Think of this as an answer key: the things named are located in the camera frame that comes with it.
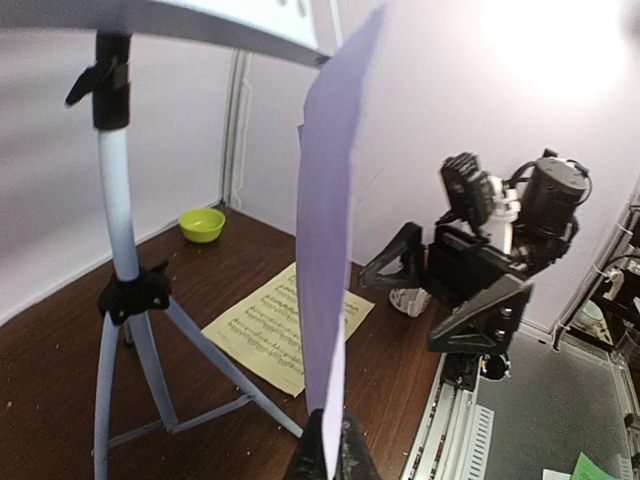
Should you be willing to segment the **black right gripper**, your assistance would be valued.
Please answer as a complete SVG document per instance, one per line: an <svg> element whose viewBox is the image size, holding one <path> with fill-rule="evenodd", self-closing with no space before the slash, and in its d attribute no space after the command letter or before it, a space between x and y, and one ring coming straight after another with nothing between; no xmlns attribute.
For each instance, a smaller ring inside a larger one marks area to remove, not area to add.
<svg viewBox="0 0 640 480"><path fill-rule="evenodd" d="M434 353L507 352L533 283L510 257L451 225L422 243L422 228L408 222L359 273L363 287L421 288L451 309L431 329Z"/></svg>

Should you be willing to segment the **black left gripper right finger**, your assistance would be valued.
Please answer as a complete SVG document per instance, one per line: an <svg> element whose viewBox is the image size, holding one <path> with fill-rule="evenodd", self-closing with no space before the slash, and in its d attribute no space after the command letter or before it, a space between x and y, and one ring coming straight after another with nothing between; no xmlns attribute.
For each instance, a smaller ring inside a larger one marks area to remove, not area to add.
<svg viewBox="0 0 640 480"><path fill-rule="evenodd" d="M379 480L380 475L355 415L343 412L337 478L340 480Z"/></svg>

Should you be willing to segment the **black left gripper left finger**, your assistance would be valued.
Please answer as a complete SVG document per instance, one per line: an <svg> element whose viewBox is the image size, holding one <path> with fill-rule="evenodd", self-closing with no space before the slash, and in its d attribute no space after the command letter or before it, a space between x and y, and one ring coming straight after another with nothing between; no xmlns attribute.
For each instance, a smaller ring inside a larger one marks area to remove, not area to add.
<svg viewBox="0 0 640 480"><path fill-rule="evenodd" d="M324 411L314 410L285 472L285 480L324 480L325 459L322 445Z"/></svg>

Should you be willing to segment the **white folding music stand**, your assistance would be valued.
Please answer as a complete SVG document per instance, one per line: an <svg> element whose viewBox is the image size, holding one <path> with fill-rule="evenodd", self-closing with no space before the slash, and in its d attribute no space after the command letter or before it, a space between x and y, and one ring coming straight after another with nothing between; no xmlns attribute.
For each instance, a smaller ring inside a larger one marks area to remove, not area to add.
<svg viewBox="0 0 640 480"><path fill-rule="evenodd" d="M248 403L257 404L294 436L302 428L252 383L176 302L164 265L140 265L134 239L128 169L129 59L136 33L211 43L312 68L327 55L318 45L308 1L5 1L6 29L88 29L95 32L95 59L66 96L67 106L92 100L98 160L114 272L98 307L103 318L93 438L93 469L108 477L112 447L163 429L179 433ZM237 399L192 419L174 410L157 352L149 314L158 310L239 389ZM109 432L115 360L120 341L134 346L159 413L155 422L119 436Z"/></svg>

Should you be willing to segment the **purple sheet music page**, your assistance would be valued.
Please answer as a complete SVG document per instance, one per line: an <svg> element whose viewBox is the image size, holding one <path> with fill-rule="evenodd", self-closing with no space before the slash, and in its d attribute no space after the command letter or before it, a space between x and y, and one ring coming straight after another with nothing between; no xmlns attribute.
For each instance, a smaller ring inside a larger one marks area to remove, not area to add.
<svg viewBox="0 0 640 480"><path fill-rule="evenodd" d="M321 68L299 128L296 285L306 405L319 427L321 470L335 477L345 388L344 300L350 277L352 150L370 62L383 30L380 5Z"/></svg>

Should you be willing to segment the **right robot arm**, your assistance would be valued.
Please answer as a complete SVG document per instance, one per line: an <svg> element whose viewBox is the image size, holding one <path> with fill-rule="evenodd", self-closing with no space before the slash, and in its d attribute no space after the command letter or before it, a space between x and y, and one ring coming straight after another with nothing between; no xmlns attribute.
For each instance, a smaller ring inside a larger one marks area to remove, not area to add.
<svg viewBox="0 0 640 480"><path fill-rule="evenodd" d="M551 150L508 179L476 155L447 158L440 169L448 211L431 244L408 222L359 274L364 287L421 288L452 313L433 327L436 353L502 355L533 292L531 281L563 257L579 231L575 212L590 195L588 170Z"/></svg>

